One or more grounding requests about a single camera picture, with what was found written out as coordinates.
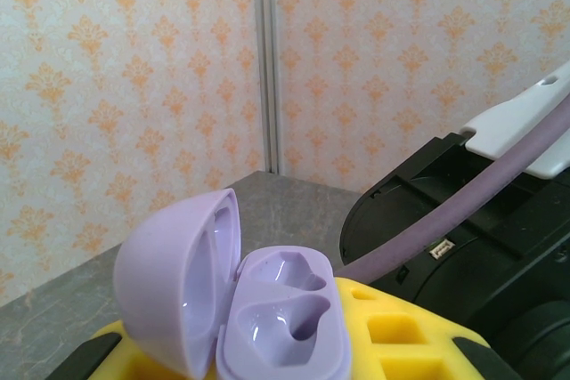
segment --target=black device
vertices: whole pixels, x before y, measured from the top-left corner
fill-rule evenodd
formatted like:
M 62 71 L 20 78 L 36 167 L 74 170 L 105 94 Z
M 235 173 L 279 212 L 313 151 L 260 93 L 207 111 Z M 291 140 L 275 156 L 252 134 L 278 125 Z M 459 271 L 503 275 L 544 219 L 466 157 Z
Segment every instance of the black device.
M 469 135 L 434 138 L 368 190 L 345 220 L 348 264 L 412 225 L 485 169 Z M 469 327 L 526 380 L 570 379 L 570 170 L 521 174 L 373 287 Z

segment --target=floral wallpaper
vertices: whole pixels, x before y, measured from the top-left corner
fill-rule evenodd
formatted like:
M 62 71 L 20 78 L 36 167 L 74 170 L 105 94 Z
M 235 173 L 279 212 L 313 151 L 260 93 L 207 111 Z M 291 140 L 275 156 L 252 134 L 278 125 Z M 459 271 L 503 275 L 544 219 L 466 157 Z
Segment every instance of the floral wallpaper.
M 570 0 L 276 0 L 283 170 L 364 191 L 570 58 Z
M 0 305 L 263 168 L 253 0 L 0 5 Z

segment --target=wallpaper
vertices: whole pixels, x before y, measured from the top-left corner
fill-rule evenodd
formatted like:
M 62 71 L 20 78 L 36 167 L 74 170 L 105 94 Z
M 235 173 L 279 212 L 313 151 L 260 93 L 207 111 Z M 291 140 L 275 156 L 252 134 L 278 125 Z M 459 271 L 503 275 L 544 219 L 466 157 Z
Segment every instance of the wallpaper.
M 263 168 L 253 0 L 0 0 L 0 305 Z
M 284 173 L 365 191 L 570 58 L 570 0 L 276 0 Z

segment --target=orange damask pattern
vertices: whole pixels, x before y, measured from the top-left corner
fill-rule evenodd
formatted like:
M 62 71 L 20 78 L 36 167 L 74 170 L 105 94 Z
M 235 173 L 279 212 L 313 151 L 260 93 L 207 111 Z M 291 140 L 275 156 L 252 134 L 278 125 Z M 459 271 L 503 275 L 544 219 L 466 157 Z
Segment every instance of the orange damask pattern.
M 276 0 L 285 174 L 367 190 L 570 56 L 570 0 Z
M 0 305 L 263 168 L 253 0 L 0 4 Z

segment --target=gray countertop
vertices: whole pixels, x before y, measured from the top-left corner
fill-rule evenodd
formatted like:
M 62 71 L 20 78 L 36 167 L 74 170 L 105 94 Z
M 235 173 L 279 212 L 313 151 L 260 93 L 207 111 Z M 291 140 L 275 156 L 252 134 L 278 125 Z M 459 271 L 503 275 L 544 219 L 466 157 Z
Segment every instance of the gray countertop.
M 242 256 L 300 245 L 341 265 L 338 238 L 359 195 L 254 173 L 231 186 L 240 205 Z M 112 272 L 118 247 L 0 308 L 2 379 L 42 379 L 101 327 L 118 319 Z

